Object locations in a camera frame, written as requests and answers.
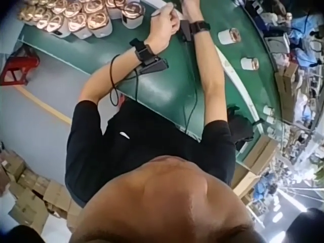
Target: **worker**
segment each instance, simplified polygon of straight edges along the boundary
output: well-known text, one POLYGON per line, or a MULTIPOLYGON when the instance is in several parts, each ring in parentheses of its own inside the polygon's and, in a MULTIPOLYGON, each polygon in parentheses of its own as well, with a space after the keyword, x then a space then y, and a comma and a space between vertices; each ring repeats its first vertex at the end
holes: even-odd
MULTIPOLYGON (((84 207, 70 243, 265 242, 229 187, 235 146, 220 58, 199 0, 184 0, 183 8, 190 23, 201 27, 193 36, 205 95, 201 141, 131 100, 102 134, 98 103, 112 82, 117 85, 141 64, 140 54, 132 47, 112 66, 93 73, 75 107, 67 141, 66 187, 84 207)), ((144 42, 151 54, 166 49, 179 26, 171 3, 154 14, 144 42)))

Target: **black cable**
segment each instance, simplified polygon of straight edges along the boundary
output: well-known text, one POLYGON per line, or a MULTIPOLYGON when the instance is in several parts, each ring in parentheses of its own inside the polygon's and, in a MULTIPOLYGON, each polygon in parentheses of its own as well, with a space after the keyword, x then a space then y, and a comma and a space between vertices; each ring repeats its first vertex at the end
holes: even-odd
POLYGON ((110 94, 109 94, 109 98, 110 98, 110 102, 111 102, 111 104, 112 104, 113 106, 118 106, 118 103, 119 103, 119 95, 118 95, 118 91, 117 91, 117 89, 116 89, 116 86, 115 86, 115 84, 114 84, 114 82, 113 82, 113 78, 112 78, 112 65, 113 65, 114 60, 115 60, 118 56, 119 56, 119 54, 116 55, 116 56, 114 56, 114 57, 112 58, 112 60, 111 60, 111 62, 110 62, 110 68, 109 68, 109 75, 110 75, 110 81, 111 81, 112 90, 115 91, 115 93, 116 93, 116 97, 117 97, 117 103, 114 103, 113 100, 112 100, 112 95, 111 95, 111 94, 112 94, 112 90, 111 90, 111 92, 110 92, 110 94))
POLYGON ((191 63, 191 66, 189 67, 189 69, 191 70, 191 74, 192 74, 192 78, 193 78, 193 85, 194 85, 194 93, 195 93, 195 102, 194 102, 194 105, 193 105, 192 110, 191 110, 191 112, 189 114, 188 120, 187 121, 185 120, 185 131, 184 131, 184 133, 187 134, 187 131, 188 131, 188 127, 189 127, 189 123, 190 123, 192 114, 193 114, 193 112, 196 109, 197 104, 198 104, 198 91, 197 91, 197 86, 196 86, 195 75, 193 73, 194 65, 193 65, 193 63, 191 61, 188 43, 185 43, 185 46, 186 46, 186 51, 185 52, 186 52, 186 54, 188 56, 188 59, 187 60, 189 60, 189 62, 191 63))
MULTIPOLYGON (((118 106, 119 104, 119 95, 118 95, 118 91, 117 91, 117 88, 116 88, 116 85, 115 83, 113 82, 113 78, 112 78, 112 65, 113 65, 113 62, 115 61, 115 59, 119 56, 120 54, 114 56, 110 62, 110 68, 109 68, 109 76, 110 76, 110 81, 111 81, 111 86, 112 86, 112 90, 109 94, 109 98, 110 98, 110 102, 113 106, 118 106), (116 94, 116 97, 117 97, 117 102, 114 103, 113 102, 113 99, 112 99, 112 91, 115 91, 115 94, 116 94)), ((135 72, 135 76, 132 76, 132 77, 128 77, 128 78, 124 78, 122 81, 125 81, 125 80, 131 80, 133 78, 136 78, 136 86, 135 86, 135 100, 137 102, 137 94, 138 94, 138 84, 139 84, 139 76, 138 75, 138 71, 136 70, 136 68, 134 69, 134 72, 135 72)))

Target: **metal container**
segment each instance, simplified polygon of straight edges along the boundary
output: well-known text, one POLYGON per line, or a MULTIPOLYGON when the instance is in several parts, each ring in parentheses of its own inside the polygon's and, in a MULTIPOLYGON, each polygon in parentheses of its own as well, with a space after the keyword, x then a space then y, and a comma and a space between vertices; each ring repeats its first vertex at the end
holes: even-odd
POLYGON ((49 2, 49 0, 39 0, 38 5, 39 6, 46 6, 48 2, 49 2))
POLYGON ((55 6, 52 8, 54 14, 62 14, 67 7, 67 0, 58 0, 55 6))
POLYGON ((97 37, 102 38, 112 33, 112 24, 107 11, 103 10, 88 16, 88 28, 97 37))
POLYGON ((135 29, 143 22, 145 7, 138 2, 126 4, 122 10, 122 22, 128 29, 135 29))
POLYGON ((28 6, 24 6, 23 8, 21 8, 20 10, 19 10, 19 12, 18 12, 18 15, 17 15, 17 18, 20 20, 20 21, 22 21, 22 22, 24 22, 24 23, 26 23, 26 24, 28 24, 28 25, 32 25, 29 21, 27 21, 27 16, 26 16, 26 9, 27 9, 27 7, 28 6))
POLYGON ((92 0, 84 4, 84 12, 86 14, 93 14, 104 9, 104 4, 102 0, 92 0))
POLYGON ((54 15, 54 17, 50 19, 46 31, 58 38, 64 38, 71 34, 68 20, 62 14, 54 15))
POLYGON ((27 5, 24 10, 24 22, 28 25, 36 25, 36 22, 33 21, 33 17, 36 11, 35 5, 27 5))
POLYGON ((38 0, 25 0, 25 3, 29 5, 36 5, 38 4, 38 0))
POLYGON ((126 0, 106 0, 106 7, 110 19, 121 19, 122 9, 126 5, 126 0))
POLYGON ((53 17, 53 13, 49 10, 46 11, 46 13, 43 14, 42 18, 37 22, 36 27, 38 29, 46 30, 47 25, 49 24, 49 21, 53 17))
POLYGON ((52 9, 53 7, 56 6, 56 3, 58 2, 59 0, 49 0, 46 4, 46 7, 48 9, 52 9))
POLYGON ((71 18, 77 15, 82 10, 83 4, 80 2, 69 3, 64 11, 66 18, 71 18))
POLYGON ((46 8, 44 7, 36 7, 36 10, 34 12, 33 18, 32 20, 37 23, 44 15, 44 13, 46 13, 46 8))
POLYGON ((88 18, 85 13, 78 13, 69 18, 68 26, 71 33, 73 33, 80 39, 85 39, 92 36, 92 32, 90 32, 87 26, 87 20, 88 18))

